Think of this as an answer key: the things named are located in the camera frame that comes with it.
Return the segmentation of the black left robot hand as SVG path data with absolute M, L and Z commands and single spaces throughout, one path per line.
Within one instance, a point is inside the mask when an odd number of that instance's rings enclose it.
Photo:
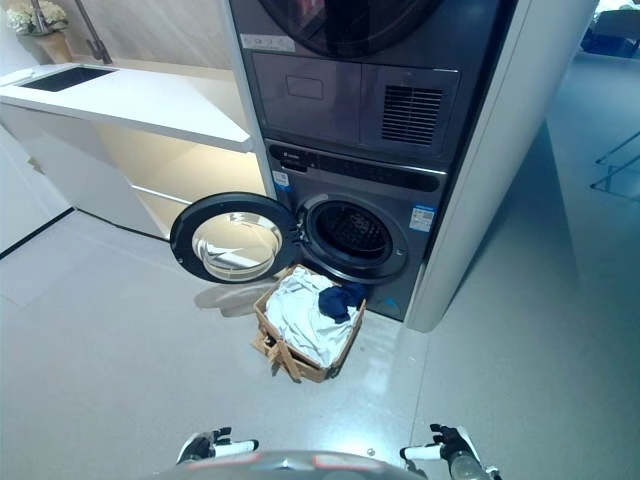
M 176 464 L 248 453 L 258 449 L 260 443 L 257 439 L 234 441 L 231 433 L 232 428 L 227 426 L 192 434 L 182 445 Z

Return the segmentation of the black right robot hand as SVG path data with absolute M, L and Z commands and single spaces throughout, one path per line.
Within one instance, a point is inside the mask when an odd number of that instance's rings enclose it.
M 431 424 L 430 429 L 434 434 L 433 442 L 401 448 L 399 455 L 403 460 L 445 460 L 451 463 L 455 457 L 466 455 L 478 464 L 481 463 L 469 432 L 463 426 L 448 427 L 441 424 Z

